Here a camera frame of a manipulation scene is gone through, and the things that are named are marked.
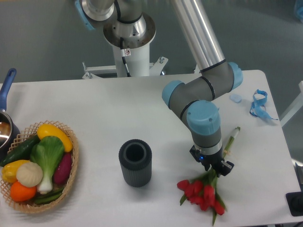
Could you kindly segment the black blue-lit gripper body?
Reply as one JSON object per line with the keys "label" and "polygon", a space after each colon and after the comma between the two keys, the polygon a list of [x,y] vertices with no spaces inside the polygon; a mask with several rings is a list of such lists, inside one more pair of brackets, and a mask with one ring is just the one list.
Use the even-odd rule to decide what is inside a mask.
{"label": "black blue-lit gripper body", "polygon": [[196,162],[201,163],[205,167],[206,171],[208,171],[210,167],[217,172],[221,172],[223,170],[222,148],[212,155],[203,155],[194,146],[192,146],[189,152]]}

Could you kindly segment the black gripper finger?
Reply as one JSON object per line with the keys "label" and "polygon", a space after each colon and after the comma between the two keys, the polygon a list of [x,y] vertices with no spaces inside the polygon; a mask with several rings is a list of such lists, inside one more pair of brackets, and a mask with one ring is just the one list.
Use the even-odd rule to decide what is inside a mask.
{"label": "black gripper finger", "polygon": [[232,163],[230,161],[222,160],[216,166],[216,175],[217,175],[217,177],[226,176],[232,171],[233,168],[234,168],[234,163]]}

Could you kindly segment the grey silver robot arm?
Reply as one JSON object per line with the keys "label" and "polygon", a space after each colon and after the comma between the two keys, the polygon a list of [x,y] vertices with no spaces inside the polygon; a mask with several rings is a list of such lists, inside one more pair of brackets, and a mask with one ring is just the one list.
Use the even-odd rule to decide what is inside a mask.
{"label": "grey silver robot arm", "polygon": [[[227,175],[233,163],[223,157],[221,119],[213,101],[237,88],[243,74],[237,64],[226,61],[201,1],[171,4],[201,75],[189,83],[168,83],[162,99],[190,130],[194,159],[217,175]],[[88,29],[103,26],[118,77],[151,75],[149,45],[156,27],[140,0],[78,0],[75,6]]]}

